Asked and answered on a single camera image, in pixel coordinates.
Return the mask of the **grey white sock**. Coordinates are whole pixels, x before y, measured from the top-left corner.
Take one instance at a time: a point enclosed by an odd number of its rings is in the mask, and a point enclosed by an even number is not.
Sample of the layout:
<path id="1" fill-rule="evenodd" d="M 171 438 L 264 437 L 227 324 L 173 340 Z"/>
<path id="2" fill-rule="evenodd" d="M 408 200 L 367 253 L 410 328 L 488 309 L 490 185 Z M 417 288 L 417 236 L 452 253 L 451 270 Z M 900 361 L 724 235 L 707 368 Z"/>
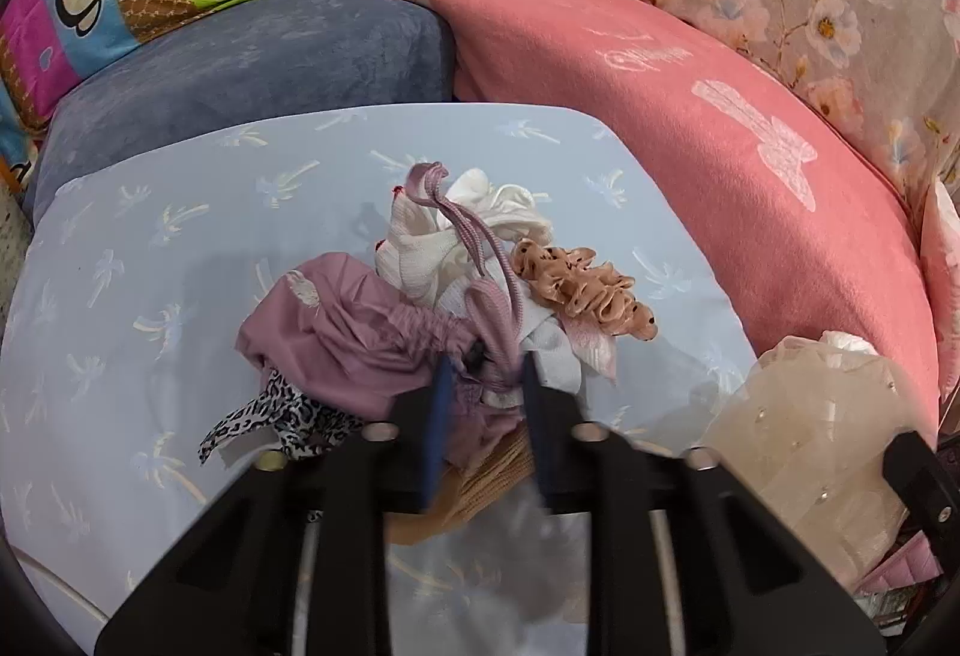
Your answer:
<path id="1" fill-rule="evenodd" d="M 542 307 L 537 302 L 530 302 L 527 298 L 524 298 L 521 303 L 523 303 L 523 323 L 519 324 L 519 330 L 516 330 L 519 354 L 521 357 L 534 354 L 537 358 L 540 385 L 576 396 L 583 386 L 583 367 L 579 358 L 574 355 L 571 341 L 562 330 L 560 321 L 556 319 L 555 313 L 550 308 Z M 506 311 L 506 319 L 503 319 L 503 316 L 475 318 L 480 339 L 488 352 L 493 352 L 491 342 L 501 342 L 505 332 L 511 330 L 508 328 L 510 319 L 509 310 Z M 523 404 L 521 388 L 497 393 L 490 390 L 488 386 L 480 385 L 477 393 L 480 404 L 497 411 L 519 408 Z"/>

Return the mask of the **leopard print fabric strip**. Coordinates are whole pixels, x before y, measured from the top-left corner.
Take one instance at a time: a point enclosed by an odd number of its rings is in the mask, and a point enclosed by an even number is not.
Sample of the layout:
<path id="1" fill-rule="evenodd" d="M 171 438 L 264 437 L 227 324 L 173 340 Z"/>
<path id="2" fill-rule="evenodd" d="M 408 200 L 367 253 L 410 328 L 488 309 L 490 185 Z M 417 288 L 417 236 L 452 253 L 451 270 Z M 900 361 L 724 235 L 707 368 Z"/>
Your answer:
<path id="1" fill-rule="evenodd" d="M 270 430 L 288 458 L 313 458 L 335 450 L 363 429 L 361 417 L 306 396 L 272 369 L 256 397 L 213 425 L 197 448 L 197 456 L 199 463 L 205 464 L 213 451 L 229 441 Z"/>

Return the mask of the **beige tulle fabric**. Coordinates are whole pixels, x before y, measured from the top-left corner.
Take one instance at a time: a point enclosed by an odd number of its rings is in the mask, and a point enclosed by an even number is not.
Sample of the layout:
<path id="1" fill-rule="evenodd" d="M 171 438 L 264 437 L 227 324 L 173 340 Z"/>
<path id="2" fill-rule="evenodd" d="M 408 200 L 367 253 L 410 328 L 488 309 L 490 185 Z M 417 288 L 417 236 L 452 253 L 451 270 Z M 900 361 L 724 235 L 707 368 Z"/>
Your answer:
<path id="1" fill-rule="evenodd" d="M 701 443 L 853 591 L 907 519 L 882 475 L 885 448 L 903 432 L 934 443 L 935 429 L 898 363 L 827 331 L 765 352 Z"/>

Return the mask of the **small pink cartoon pillow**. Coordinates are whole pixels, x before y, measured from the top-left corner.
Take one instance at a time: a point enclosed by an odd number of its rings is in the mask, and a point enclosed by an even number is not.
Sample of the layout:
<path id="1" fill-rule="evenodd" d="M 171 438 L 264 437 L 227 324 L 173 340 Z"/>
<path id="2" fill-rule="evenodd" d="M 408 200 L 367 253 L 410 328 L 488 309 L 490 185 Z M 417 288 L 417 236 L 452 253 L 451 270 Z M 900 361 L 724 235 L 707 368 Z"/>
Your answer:
<path id="1" fill-rule="evenodd" d="M 926 194 L 919 253 L 934 319 L 940 399 L 947 401 L 958 385 L 960 220 L 940 179 Z"/>

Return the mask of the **mauve drawstring bag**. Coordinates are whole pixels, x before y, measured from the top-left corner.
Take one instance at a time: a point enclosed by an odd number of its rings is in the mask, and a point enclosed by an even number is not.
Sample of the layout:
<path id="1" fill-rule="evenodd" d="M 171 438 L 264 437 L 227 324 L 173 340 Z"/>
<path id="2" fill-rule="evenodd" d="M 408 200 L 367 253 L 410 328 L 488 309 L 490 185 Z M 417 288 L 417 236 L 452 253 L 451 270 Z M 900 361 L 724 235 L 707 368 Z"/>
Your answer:
<path id="1" fill-rule="evenodd" d="M 477 393 L 480 385 L 497 393 L 517 388 L 523 294 L 498 238 L 475 212 L 444 196 L 446 176 L 443 163 L 418 163 L 404 188 L 410 201 L 438 209 L 469 250 L 477 274 L 467 279 L 459 316 L 416 305 L 356 257 L 325 253 L 275 282 L 242 321 L 236 349 L 306 396 L 366 420 L 386 419 L 395 396 L 427 386 L 439 358 L 449 357 L 454 397 L 446 458 L 466 469 L 523 422 L 521 409 L 485 408 Z M 475 318 L 506 319 L 508 310 L 511 330 L 488 352 Z"/>

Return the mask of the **dark blue plush pillow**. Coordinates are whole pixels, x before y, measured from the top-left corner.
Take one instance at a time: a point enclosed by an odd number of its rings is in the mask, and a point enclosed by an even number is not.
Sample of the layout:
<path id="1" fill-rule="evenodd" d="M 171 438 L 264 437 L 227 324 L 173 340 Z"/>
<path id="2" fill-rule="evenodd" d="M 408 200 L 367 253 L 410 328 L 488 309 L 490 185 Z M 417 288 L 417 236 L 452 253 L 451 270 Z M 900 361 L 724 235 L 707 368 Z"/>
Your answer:
<path id="1" fill-rule="evenodd" d="M 404 0 L 252 0 L 163 35 L 57 103 L 23 209 L 72 179 L 257 119 L 452 100 L 455 43 Z"/>

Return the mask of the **tan ribbed knit sock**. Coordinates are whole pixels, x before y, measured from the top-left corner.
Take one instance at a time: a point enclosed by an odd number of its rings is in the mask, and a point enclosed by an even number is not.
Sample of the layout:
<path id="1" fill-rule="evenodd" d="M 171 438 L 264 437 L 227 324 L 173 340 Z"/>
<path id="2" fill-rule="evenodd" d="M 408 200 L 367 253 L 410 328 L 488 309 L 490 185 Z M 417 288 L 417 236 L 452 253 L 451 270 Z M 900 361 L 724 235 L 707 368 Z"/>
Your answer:
<path id="1" fill-rule="evenodd" d="M 415 546 L 430 537 L 455 531 L 516 489 L 534 472 L 534 458 L 524 425 L 503 436 L 493 451 L 473 468 L 448 464 L 430 508 L 421 514 L 389 514 L 389 544 Z"/>

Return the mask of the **pink and white sock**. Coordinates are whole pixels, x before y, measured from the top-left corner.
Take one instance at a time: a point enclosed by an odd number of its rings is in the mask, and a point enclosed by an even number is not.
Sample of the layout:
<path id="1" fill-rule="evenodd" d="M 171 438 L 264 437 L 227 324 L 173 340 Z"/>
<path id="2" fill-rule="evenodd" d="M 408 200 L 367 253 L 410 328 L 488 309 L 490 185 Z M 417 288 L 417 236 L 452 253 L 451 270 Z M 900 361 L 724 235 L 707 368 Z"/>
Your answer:
<path id="1" fill-rule="evenodd" d="M 581 362 L 605 380 L 617 381 L 617 344 L 615 339 L 589 319 L 560 318 L 571 350 Z"/>

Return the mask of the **spotted tan scrunchie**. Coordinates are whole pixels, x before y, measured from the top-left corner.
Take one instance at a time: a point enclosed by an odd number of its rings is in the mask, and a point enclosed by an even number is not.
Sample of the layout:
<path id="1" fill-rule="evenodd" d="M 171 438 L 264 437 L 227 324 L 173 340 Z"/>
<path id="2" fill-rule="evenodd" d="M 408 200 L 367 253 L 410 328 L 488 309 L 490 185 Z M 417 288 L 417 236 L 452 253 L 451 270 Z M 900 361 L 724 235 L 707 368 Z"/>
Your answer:
<path id="1" fill-rule="evenodd" d="M 535 302 L 563 319 L 584 321 L 606 336 L 652 341 L 658 321 L 633 293 L 635 279 L 612 263 L 594 264 L 590 248 L 563 250 L 524 238 L 512 248 L 512 272 L 529 287 Z"/>

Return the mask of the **pink fleece blanket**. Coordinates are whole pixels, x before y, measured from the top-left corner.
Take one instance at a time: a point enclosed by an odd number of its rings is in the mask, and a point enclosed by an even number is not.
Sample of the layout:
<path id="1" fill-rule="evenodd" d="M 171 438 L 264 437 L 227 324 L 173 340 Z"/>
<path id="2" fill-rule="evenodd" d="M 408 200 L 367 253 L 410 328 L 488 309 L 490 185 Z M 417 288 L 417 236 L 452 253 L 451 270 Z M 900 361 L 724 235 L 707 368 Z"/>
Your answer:
<path id="1" fill-rule="evenodd" d="M 600 119 L 667 197 L 757 351 L 848 331 L 940 408 L 916 236 L 885 179 L 786 87 L 636 0 L 407 0 L 449 24 L 466 100 Z"/>

